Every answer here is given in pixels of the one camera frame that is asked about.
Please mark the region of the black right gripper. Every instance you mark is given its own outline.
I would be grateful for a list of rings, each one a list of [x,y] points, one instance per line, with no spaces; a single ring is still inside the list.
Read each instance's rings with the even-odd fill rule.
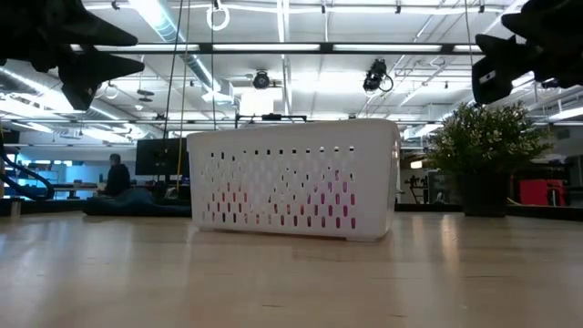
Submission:
[[[583,86],[583,0],[528,0],[522,13],[503,15],[501,23],[527,43],[518,43],[515,36],[476,35],[484,55],[472,65],[477,104],[509,96],[513,81],[534,70],[537,46],[547,56],[544,81],[553,79],[562,88]]]

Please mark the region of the green bushy plant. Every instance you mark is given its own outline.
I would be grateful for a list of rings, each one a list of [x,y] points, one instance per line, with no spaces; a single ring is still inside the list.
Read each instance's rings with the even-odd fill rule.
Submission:
[[[538,127],[521,102],[461,103],[429,138],[427,160],[452,174],[509,174],[552,147],[549,129]]]

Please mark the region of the white perforated plastic basket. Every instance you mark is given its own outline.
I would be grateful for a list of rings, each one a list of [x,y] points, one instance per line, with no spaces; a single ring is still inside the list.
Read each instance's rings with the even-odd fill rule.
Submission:
[[[375,241],[394,217],[395,123],[376,118],[191,134],[193,223]]]

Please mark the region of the black horizontal rail mount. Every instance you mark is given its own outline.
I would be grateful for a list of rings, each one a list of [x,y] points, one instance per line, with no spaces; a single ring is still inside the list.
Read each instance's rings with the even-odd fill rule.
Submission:
[[[282,115],[282,114],[262,114],[262,115],[240,115],[237,114],[234,120],[235,128],[254,128],[259,125],[280,125],[307,123],[305,115]]]

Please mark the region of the black overhead frame bar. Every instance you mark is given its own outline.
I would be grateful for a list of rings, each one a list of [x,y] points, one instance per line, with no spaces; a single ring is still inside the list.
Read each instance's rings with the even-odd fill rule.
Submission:
[[[119,55],[216,55],[216,54],[305,54],[305,55],[421,55],[480,56],[477,45],[447,43],[143,43],[136,46],[96,46],[96,49]]]

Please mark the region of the dark blue cloth bag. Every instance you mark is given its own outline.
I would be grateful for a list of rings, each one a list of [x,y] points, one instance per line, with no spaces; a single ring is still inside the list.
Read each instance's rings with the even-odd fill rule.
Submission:
[[[83,212],[89,216],[188,218],[192,208],[189,201],[156,199],[149,190],[135,188],[115,197],[90,198]]]

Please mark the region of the silver ventilation duct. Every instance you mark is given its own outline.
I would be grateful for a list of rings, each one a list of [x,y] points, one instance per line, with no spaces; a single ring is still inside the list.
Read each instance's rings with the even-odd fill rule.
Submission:
[[[168,44],[185,43],[186,37],[178,27],[178,21],[175,20],[169,12],[166,0],[128,0],[131,7],[136,10],[146,23],[155,31],[155,33]],[[200,58],[194,54],[184,54],[181,52],[179,58],[189,68],[195,78],[201,83],[202,88],[206,91],[203,99],[206,102],[225,102],[234,101],[232,84],[226,80],[218,80],[211,75],[210,70],[203,64]]]

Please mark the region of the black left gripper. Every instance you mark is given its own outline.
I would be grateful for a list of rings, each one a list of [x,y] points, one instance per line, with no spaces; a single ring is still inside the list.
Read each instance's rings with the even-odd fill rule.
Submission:
[[[0,67],[9,60],[46,73],[58,67],[61,91],[75,110],[88,110],[103,82],[144,70],[140,61],[67,44],[135,46],[129,32],[86,10],[81,0],[0,0]]]

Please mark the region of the black computer monitor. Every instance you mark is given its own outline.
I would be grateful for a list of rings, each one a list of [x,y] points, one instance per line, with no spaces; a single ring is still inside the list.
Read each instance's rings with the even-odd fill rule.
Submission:
[[[136,175],[189,175],[185,138],[141,139],[136,148]]]

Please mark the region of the red storage box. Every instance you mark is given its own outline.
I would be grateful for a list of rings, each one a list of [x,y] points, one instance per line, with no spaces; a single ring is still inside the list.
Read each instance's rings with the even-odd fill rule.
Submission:
[[[524,179],[518,183],[519,202],[524,205],[567,206],[564,181],[560,179]]]

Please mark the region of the black plant pot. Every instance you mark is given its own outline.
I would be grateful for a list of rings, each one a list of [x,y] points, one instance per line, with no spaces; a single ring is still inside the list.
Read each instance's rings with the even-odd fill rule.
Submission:
[[[510,176],[506,173],[466,173],[456,176],[461,206],[467,217],[506,216]]]

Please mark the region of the person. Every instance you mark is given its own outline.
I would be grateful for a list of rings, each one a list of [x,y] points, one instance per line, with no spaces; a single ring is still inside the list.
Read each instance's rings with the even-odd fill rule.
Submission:
[[[107,174],[106,187],[98,191],[99,196],[116,197],[130,188],[128,167],[121,162],[119,154],[109,156],[110,169]]]

